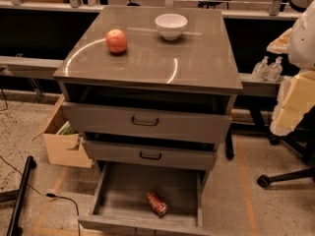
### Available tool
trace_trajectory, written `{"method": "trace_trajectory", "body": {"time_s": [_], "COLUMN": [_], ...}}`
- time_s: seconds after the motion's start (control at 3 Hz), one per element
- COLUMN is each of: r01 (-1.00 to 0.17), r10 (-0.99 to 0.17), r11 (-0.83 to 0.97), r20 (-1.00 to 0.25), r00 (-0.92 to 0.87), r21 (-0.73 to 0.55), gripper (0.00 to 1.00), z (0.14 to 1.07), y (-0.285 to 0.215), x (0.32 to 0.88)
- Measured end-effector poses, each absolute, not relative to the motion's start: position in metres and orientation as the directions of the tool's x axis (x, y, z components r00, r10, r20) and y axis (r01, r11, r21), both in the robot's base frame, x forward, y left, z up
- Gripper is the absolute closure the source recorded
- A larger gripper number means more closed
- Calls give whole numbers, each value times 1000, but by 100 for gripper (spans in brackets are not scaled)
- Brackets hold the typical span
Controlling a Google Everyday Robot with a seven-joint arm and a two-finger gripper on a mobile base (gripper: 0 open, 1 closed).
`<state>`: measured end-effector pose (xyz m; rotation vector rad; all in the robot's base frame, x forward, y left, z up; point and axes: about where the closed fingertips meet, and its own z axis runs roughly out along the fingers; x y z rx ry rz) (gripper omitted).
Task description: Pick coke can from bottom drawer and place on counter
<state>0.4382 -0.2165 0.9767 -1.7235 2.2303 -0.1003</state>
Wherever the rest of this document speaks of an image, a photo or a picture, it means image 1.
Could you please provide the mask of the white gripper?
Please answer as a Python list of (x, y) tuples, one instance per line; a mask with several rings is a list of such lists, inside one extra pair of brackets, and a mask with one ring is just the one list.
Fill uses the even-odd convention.
[[(287, 29), (267, 46), (269, 52), (287, 54), (291, 29)], [(284, 76), (280, 84), (277, 105), (272, 114), (270, 131), (286, 136), (315, 106), (315, 72), (302, 70), (294, 77)]]

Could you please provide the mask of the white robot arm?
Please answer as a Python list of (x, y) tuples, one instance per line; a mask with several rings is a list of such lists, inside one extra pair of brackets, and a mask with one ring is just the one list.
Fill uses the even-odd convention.
[(270, 130), (286, 136), (315, 106), (315, 1), (296, 20), (293, 27), (271, 42), (267, 50), (285, 53), (288, 62), (300, 69), (293, 78), (284, 77)]

